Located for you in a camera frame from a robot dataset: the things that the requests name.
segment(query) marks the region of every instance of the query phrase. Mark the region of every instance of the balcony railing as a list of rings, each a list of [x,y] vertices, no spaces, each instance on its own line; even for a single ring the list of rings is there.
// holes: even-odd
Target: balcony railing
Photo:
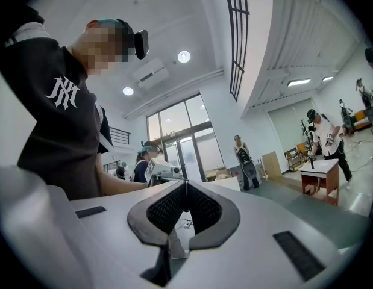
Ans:
[[[232,40],[230,93],[238,100],[248,46],[248,0],[227,0]]]
[[[130,144],[130,133],[110,127],[110,135],[114,147],[124,147]]]

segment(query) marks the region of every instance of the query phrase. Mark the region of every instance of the white logo on shirt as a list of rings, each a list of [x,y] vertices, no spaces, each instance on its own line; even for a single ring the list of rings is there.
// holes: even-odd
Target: white logo on shirt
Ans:
[[[63,96],[64,96],[64,101],[63,101],[64,110],[68,108],[68,101],[70,101],[72,106],[77,108],[77,106],[75,105],[75,96],[77,95],[77,91],[80,89],[75,84],[73,84],[71,81],[69,81],[66,77],[64,77],[64,83],[61,78],[55,78],[55,80],[56,80],[55,87],[50,96],[46,95],[47,98],[53,99],[54,97],[56,97],[58,95],[59,88],[61,88],[59,90],[59,95],[58,95],[58,99],[55,102],[55,106],[58,107],[59,105],[62,105],[61,100],[63,99]]]

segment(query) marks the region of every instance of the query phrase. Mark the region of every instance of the recessed light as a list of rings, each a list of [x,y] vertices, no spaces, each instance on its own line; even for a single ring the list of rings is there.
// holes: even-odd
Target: recessed light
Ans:
[[[190,60],[190,52],[189,51],[181,51],[178,54],[178,61],[181,63],[186,63]]]
[[[124,95],[127,95],[127,96],[130,96],[130,95],[133,95],[134,94],[134,90],[132,88],[129,88],[129,87],[125,87],[122,92],[124,93]]]
[[[310,79],[293,80],[288,83],[288,87],[292,87],[293,85],[298,85],[298,84],[307,84],[310,81],[311,81]]]

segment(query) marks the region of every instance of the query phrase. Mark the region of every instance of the ceiling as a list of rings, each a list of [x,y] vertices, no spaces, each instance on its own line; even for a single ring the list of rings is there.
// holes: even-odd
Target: ceiling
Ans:
[[[359,22],[341,0],[274,0],[267,53],[250,108],[322,89],[364,40]],[[296,79],[308,84],[288,87]]]
[[[216,70],[210,27],[201,0],[34,0],[35,7],[45,18],[50,35],[69,45],[93,19],[119,18],[129,23],[136,32],[146,29],[149,53],[144,60],[134,57],[132,62],[116,66],[102,77],[87,80],[98,101],[124,114],[152,98],[201,75]],[[180,63],[177,55],[189,51],[188,63]],[[134,73],[153,71],[152,65],[165,67],[168,77],[156,80],[148,89]],[[132,96],[122,94],[124,87],[132,87]]]

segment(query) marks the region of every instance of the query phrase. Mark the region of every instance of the person in blue shirt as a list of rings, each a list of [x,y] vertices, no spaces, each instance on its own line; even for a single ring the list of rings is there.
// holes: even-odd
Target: person in blue shirt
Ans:
[[[152,141],[148,141],[143,145],[141,151],[139,151],[137,155],[137,163],[132,177],[133,182],[147,183],[145,171],[149,166],[150,160],[158,157],[158,150],[158,145]]]

